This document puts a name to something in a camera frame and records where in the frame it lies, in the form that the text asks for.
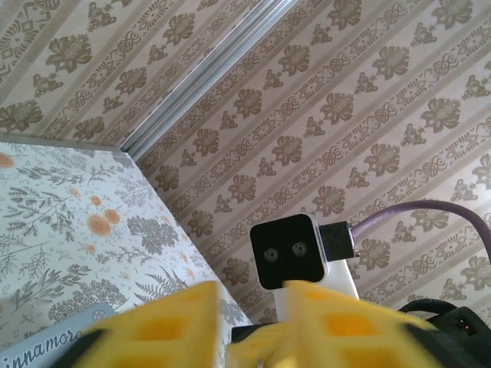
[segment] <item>yellow plastic part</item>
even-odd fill
[[[298,368],[437,368],[401,324],[424,320],[355,300],[305,281],[289,281],[288,336]]]
[[[226,368],[257,368],[258,362],[269,361],[275,350],[285,343],[286,332],[285,324],[270,324],[240,343],[231,343],[226,348]]]
[[[101,341],[75,368],[209,368],[218,329],[218,286],[208,281],[102,320]]]

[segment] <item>black cable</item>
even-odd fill
[[[456,306],[448,301],[441,301],[438,299],[419,299],[417,301],[411,301],[404,305],[399,311],[408,312],[430,312],[435,314],[445,314],[456,309]]]

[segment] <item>white floral wallpaper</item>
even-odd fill
[[[218,280],[125,153],[0,143],[0,350]],[[249,320],[223,288],[222,342]]]

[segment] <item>beige damask wallpaper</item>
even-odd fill
[[[253,0],[0,2],[0,133],[115,146]]]
[[[258,222],[357,223],[426,198],[491,224],[490,52],[487,0],[299,0],[138,165],[241,307],[268,321]],[[491,320],[491,266],[462,219],[418,210],[357,240],[362,298],[438,297]]]

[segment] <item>wallpaper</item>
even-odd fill
[[[115,146],[257,3],[0,2],[0,133]]]
[[[138,165],[243,310],[274,320],[254,224],[356,224],[415,199],[491,224],[490,52],[487,0],[299,0]],[[462,219],[412,211],[356,243],[363,299],[437,297],[491,320],[491,266]]]
[[[0,350],[218,280],[126,153],[0,143],[0,188]],[[249,320],[224,287],[219,308],[228,343]]]

